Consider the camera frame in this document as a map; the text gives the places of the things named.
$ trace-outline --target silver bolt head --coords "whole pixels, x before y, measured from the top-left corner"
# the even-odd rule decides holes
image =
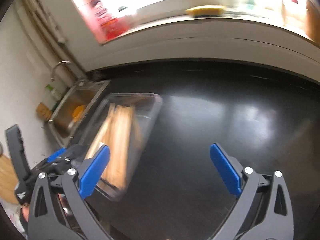
[[[244,168],[244,172],[247,174],[252,174],[253,173],[253,169],[251,167],[245,167]]]
[[[68,175],[75,175],[76,174],[76,169],[72,168],[72,169],[69,169],[67,171]]]
[[[40,172],[38,177],[39,177],[39,179],[43,179],[45,177],[45,173],[44,172]]]
[[[275,171],[275,175],[276,175],[278,178],[281,178],[281,177],[282,177],[282,172],[281,172],[281,171]]]

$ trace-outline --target white wall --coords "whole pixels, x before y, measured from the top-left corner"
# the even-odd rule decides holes
[[[152,59],[242,60],[293,71],[320,82],[320,49],[282,28],[229,18],[158,25],[98,45],[71,0],[40,0],[68,37],[86,71]]]
[[[44,89],[49,83],[50,70],[23,32],[11,5],[0,22],[0,141],[9,156],[4,130],[17,123],[31,167],[52,153],[43,121],[35,111],[41,101],[49,108],[54,106],[55,101]],[[61,92],[66,88],[59,82],[55,86]]]

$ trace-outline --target wooden cutting board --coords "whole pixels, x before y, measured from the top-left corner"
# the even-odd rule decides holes
[[[18,178],[11,160],[2,155],[0,157],[0,197],[9,203],[18,204],[14,194],[14,188],[17,184]]]

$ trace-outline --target black countertop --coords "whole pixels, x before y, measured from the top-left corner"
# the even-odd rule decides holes
[[[218,142],[244,166],[283,173],[297,238],[320,205],[318,85],[299,85],[300,78],[273,70],[257,77],[245,66],[186,64],[95,74],[111,78],[105,94],[152,92],[163,105],[123,199],[111,202],[95,192],[88,202],[132,240],[207,239],[235,202],[209,157]]]

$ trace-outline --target transparent plastic box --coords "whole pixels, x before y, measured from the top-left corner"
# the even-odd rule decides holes
[[[134,107],[133,119],[136,120],[135,125],[131,125],[129,147],[127,153],[127,166],[125,187],[116,188],[109,184],[107,181],[100,179],[97,183],[96,190],[103,194],[106,198],[117,201],[127,191],[131,178],[138,165],[141,153],[148,140],[150,132],[159,114],[162,98],[153,93],[113,93],[109,94],[101,101],[92,117],[90,117],[85,129],[82,131],[82,137],[79,144],[86,153],[90,144],[94,140],[99,128],[108,116],[109,106],[113,103],[116,106],[131,106]],[[137,136],[136,125],[139,127],[139,136]]]

